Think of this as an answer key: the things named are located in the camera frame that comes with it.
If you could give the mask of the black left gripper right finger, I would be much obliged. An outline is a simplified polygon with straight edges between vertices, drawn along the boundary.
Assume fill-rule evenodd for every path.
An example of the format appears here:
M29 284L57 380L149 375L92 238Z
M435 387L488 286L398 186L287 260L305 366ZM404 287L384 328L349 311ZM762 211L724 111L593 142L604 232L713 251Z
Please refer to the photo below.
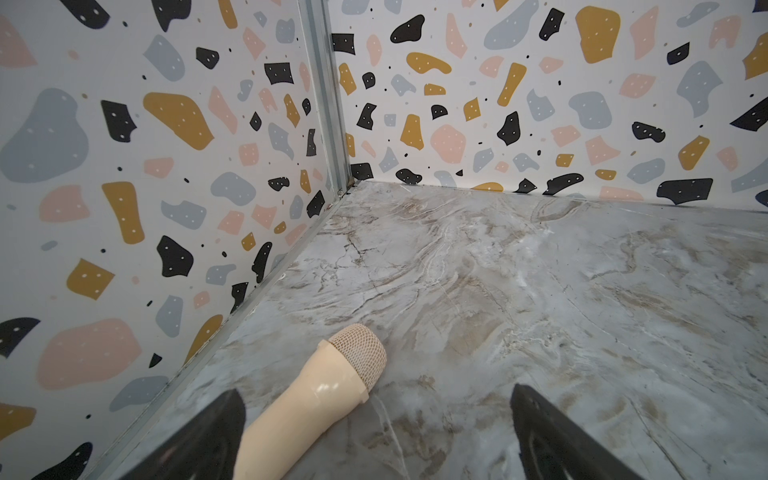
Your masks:
M510 408L527 479L639 477L533 387L515 385Z

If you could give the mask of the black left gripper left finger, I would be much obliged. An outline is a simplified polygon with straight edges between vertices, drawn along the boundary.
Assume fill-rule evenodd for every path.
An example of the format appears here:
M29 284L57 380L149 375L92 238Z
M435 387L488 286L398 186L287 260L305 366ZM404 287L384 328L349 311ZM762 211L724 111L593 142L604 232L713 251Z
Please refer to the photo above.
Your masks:
M122 478L231 479L245 419L241 395L227 390Z

